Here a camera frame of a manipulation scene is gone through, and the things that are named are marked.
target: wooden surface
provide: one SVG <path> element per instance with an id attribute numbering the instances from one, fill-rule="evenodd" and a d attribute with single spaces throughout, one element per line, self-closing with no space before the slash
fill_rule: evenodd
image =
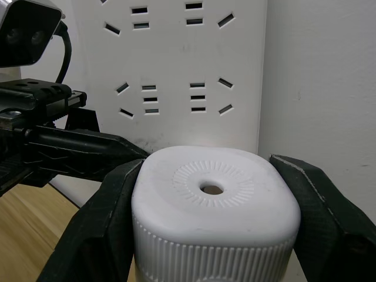
<path id="1" fill-rule="evenodd" d="M 19 185 L 0 198 L 0 281 L 35 281 L 77 210 L 50 186 Z"/>

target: black cable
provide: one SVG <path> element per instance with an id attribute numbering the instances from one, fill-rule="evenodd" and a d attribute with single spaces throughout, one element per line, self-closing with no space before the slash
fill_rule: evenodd
<path id="1" fill-rule="evenodd" d="M 56 79 L 56 83 L 62 83 L 71 62 L 70 59 L 72 57 L 72 43 L 68 34 L 68 27 L 63 22 L 59 23 L 59 26 L 55 31 L 55 35 L 61 36 L 65 49 L 63 64 L 61 66 L 58 78 Z"/>

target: camera lens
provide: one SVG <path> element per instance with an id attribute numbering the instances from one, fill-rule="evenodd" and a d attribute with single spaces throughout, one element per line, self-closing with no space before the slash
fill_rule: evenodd
<path id="1" fill-rule="evenodd" d="M 39 45 L 43 42 L 43 39 L 45 39 L 45 33 L 43 31 L 37 31 L 31 38 L 31 43 L 33 45 Z"/>
<path id="2" fill-rule="evenodd" d="M 22 39 L 22 30 L 19 28 L 11 29 L 6 35 L 6 42 L 9 45 L 15 45 Z"/>

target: camera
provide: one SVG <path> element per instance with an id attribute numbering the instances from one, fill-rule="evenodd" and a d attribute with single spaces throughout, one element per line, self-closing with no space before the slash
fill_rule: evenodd
<path id="1" fill-rule="evenodd" d="M 0 1 L 0 68 L 36 63 L 61 19 L 50 0 Z"/>

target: white plastic cap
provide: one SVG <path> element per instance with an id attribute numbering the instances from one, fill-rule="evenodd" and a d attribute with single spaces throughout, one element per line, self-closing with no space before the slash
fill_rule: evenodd
<path id="1" fill-rule="evenodd" d="M 278 281 L 300 224 L 299 206 L 269 162 L 223 148 L 152 154 L 132 211 L 143 281 Z"/>

